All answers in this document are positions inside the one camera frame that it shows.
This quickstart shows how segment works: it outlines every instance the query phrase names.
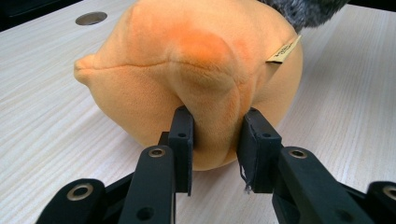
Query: orange plush toy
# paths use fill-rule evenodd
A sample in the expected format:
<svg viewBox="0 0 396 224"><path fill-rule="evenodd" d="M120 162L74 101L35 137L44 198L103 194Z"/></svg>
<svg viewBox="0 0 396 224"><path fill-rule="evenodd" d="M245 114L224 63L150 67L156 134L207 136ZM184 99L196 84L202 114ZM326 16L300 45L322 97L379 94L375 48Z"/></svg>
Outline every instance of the orange plush toy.
<svg viewBox="0 0 396 224"><path fill-rule="evenodd" d="M193 169L208 170L235 161L251 107L279 123L302 69L293 27L256 0L140 0L96 54L76 61L75 77L144 147L185 105L195 121Z"/></svg>

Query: table surface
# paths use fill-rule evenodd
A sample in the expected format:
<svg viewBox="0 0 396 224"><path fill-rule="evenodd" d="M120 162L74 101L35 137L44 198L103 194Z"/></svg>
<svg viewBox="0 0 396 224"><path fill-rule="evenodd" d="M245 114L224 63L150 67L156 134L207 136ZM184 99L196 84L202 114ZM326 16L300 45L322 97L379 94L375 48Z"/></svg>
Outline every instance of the table surface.
<svg viewBox="0 0 396 224"><path fill-rule="evenodd" d="M34 223L76 179L109 185L134 171L142 147L73 77L132 2L86 0L0 33L0 223ZM108 17L75 24L92 11ZM346 6L302 35L303 79L276 127L284 145L311 150L364 192L396 182L396 13ZM271 195L244 193L237 162L192 183L190 198L177 195L177 223L277 223Z"/></svg>

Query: yellow tag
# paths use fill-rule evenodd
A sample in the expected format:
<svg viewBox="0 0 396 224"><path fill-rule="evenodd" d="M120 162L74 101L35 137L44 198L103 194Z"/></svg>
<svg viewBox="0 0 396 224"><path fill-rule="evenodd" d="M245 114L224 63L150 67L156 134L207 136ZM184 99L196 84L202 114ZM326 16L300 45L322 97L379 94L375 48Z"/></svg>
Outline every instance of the yellow tag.
<svg viewBox="0 0 396 224"><path fill-rule="evenodd" d="M300 41L301 36L299 35L296 40L294 40L291 44L284 45L280 48L271 58L269 58L267 63L283 63L286 58L288 58L289 54L296 47L297 43Z"/></svg>

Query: table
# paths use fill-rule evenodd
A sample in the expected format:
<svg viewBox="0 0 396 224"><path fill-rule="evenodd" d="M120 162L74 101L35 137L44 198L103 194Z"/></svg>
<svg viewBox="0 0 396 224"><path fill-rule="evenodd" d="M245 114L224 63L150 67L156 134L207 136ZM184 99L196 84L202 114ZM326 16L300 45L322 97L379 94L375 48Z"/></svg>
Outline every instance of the table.
<svg viewBox="0 0 396 224"><path fill-rule="evenodd" d="M0 223L34 223L76 179L109 185L134 171L143 148L73 77L132 2L86 0L0 33ZM75 24L92 11L108 17ZM283 144L311 150L352 188L396 182L396 13L346 6L302 35L303 79L276 127ZM237 162L194 172L177 223L277 223L271 195L244 187Z"/></svg>

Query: gray fur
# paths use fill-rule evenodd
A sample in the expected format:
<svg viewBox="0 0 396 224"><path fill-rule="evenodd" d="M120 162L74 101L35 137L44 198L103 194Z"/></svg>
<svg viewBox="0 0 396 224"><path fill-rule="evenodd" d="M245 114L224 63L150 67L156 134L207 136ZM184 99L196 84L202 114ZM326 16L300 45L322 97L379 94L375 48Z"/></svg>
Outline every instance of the gray fur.
<svg viewBox="0 0 396 224"><path fill-rule="evenodd" d="M300 32L305 27L317 27L328 21L349 0L259 0L273 7Z"/></svg>

